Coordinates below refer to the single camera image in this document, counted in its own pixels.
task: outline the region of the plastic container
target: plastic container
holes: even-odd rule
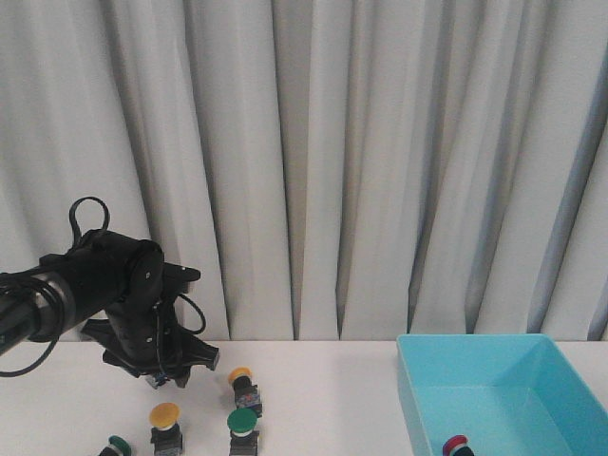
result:
[[[397,346],[415,456],[441,456],[457,434],[480,456],[608,455],[608,414],[549,337],[407,334]]]

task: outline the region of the white curtain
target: white curtain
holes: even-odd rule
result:
[[[0,270],[94,195],[206,339],[606,337],[607,48],[603,0],[0,1]]]

